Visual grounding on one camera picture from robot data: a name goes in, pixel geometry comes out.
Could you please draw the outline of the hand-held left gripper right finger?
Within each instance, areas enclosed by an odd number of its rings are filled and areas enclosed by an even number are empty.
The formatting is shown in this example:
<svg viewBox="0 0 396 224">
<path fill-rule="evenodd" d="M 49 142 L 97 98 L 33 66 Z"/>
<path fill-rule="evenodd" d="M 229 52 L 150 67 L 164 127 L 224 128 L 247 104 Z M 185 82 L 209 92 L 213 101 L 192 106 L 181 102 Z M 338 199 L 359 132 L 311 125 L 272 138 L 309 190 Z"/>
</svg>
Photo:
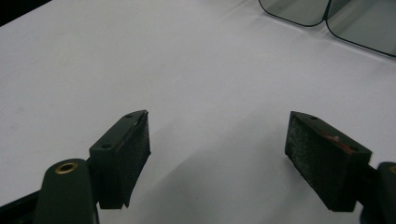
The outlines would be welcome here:
<svg viewBox="0 0 396 224">
<path fill-rule="evenodd" d="M 354 210 L 371 150 L 322 119 L 292 111 L 285 154 L 328 209 Z"/>
</svg>

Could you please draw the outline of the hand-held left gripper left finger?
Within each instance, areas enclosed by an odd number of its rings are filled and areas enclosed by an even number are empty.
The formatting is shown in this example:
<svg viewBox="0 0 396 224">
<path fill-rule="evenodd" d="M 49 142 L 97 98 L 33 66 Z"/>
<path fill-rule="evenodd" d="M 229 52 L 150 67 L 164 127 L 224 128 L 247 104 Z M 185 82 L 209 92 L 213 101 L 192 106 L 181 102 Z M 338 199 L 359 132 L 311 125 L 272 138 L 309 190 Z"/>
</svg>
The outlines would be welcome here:
<svg viewBox="0 0 396 224">
<path fill-rule="evenodd" d="M 149 155 L 147 110 L 122 116 L 91 146 L 89 164 L 102 209 L 129 206 L 134 186 Z"/>
</svg>

